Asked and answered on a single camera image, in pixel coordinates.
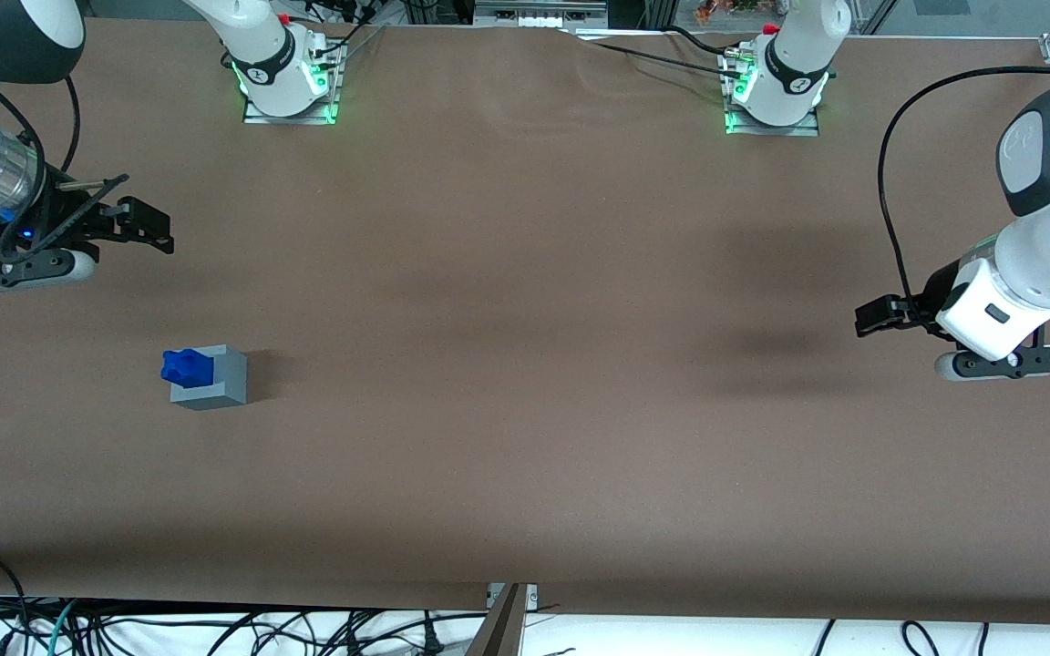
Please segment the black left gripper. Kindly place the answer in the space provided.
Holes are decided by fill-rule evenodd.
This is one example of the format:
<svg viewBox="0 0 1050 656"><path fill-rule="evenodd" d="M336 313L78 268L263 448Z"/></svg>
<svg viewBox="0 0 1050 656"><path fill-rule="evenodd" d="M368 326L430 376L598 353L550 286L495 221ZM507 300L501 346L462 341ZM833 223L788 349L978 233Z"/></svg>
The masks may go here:
<svg viewBox="0 0 1050 656"><path fill-rule="evenodd" d="M855 308L857 337L863 339L872 333L905 331L909 329L911 316L915 324L920 325L926 333L947 342L956 342L954 337L946 329L942 329L937 316L952 302L959 269L958 259L950 264L942 266L926 280L921 293L914 295L912 298L887 294L886 299L875 299Z"/></svg>

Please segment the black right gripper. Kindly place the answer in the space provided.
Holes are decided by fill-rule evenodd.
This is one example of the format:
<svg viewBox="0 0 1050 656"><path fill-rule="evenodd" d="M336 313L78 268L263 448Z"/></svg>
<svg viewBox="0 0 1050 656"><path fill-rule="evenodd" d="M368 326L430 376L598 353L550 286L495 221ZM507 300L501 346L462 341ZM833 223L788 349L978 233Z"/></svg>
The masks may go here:
<svg viewBox="0 0 1050 656"><path fill-rule="evenodd" d="M80 182L45 163L29 208L0 229L0 266L22 264L41 251L59 246L87 244L98 258L92 241L140 242L164 254L175 252L168 213L136 198L121 198L116 217L106 195L125 183L125 175L111 179Z"/></svg>

